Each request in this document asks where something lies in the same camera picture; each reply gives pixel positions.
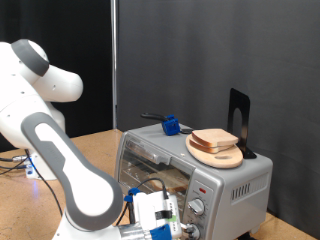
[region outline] silver toaster oven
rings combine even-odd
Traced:
[[[123,133],[115,169],[123,193],[157,176],[169,182],[181,222],[196,225],[199,239],[233,240],[256,232],[266,218],[272,161],[257,154],[236,168],[213,168],[188,152],[186,137],[165,135],[161,124]],[[159,187],[149,181],[140,189],[151,193]]]

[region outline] toaster oven window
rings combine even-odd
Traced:
[[[139,183],[149,178],[160,178],[164,181],[166,189],[171,194],[175,194],[180,210],[180,219],[184,209],[185,198],[189,186],[190,173],[176,168],[175,160],[171,159],[169,165],[164,163],[156,164],[150,161],[152,152],[136,151],[136,148],[126,146],[122,152],[120,160],[119,182],[128,188],[137,187]],[[162,190],[160,181],[151,180],[139,187],[141,191],[149,194]]]

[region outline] wire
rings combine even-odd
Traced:
[[[27,159],[24,159],[21,163],[17,164],[16,166],[14,166],[13,168],[9,169],[8,171],[0,173],[0,175],[3,175],[5,173],[8,173],[8,172],[14,170],[14,169],[17,169],[22,163],[24,163],[25,160],[27,160]]]
[[[1,162],[13,162],[13,159],[10,158],[0,158]]]
[[[18,169],[26,169],[27,166],[18,166],[18,167],[13,167],[13,168],[0,166],[0,168],[11,169],[11,170],[17,169],[18,170]]]
[[[127,208],[128,208],[128,202],[127,202],[127,204],[126,204],[125,208],[123,209],[122,214],[121,214],[121,216],[120,216],[120,218],[119,218],[118,222],[116,223],[116,226],[118,226],[118,225],[119,225],[119,223],[121,222],[121,220],[122,220],[122,218],[123,218],[123,216],[124,216],[125,212],[127,211]]]
[[[42,179],[42,181],[44,181],[44,183],[47,185],[47,187],[50,189],[50,191],[51,191],[51,193],[52,193],[52,195],[53,195],[53,197],[54,197],[54,199],[56,200],[56,203],[57,203],[57,205],[58,205],[58,208],[59,208],[59,211],[60,211],[60,215],[62,216],[62,210],[61,210],[60,203],[59,203],[59,201],[58,201],[58,198],[57,198],[56,194],[54,193],[54,191],[52,190],[52,188],[50,187],[50,185],[47,183],[47,181],[44,180],[44,178],[43,178],[43,177],[41,176],[41,174],[38,172],[37,168],[34,166],[32,160],[31,160],[31,158],[30,158],[30,155],[29,155],[29,150],[26,149],[25,151],[26,151],[26,154],[27,154],[27,156],[28,156],[28,159],[29,159],[31,165],[33,166],[34,170],[35,170],[36,173],[39,175],[39,177]]]
[[[145,184],[146,182],[151,181],[151,180],[158,180],[158,181],[160,181],[160,182],[162,183],[163,197],[164,197],[164,199],[169,199],[168,194],[167,194],[166,185],[164,184],[164,181],[163,181],[162,179],[160,179],[160,178],[148,178],[148,179],[142,181],[142,182],[137,186],[137,188],[139,188],[142,184]]]

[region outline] blue object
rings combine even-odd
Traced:
[[[152,240],[172,240],[170,226],[168,224],[150,230]]]
[[[177,118],[174,115],[166,116],[167,121],[162,122],[163,131],[168,135],[174,135],[180,132],[180,125]]]
[[[124,201],[126,202],[133,202],[133,197],[132,195],[136,195],[137,193],[140,192],[139,188],[131,188],[128,191],[128,195],[124,197]]]

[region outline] black stand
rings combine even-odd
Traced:
[[[244,159],[257,158],[257,156],[249,148],[247,148],[250,99],[247,95],[231,88],[227,129],[228,132],[231,134],[233,133],[234,111],[237,108],[239,108],[242,116],[241,137],[237,145],[239,149],[242,151]]]

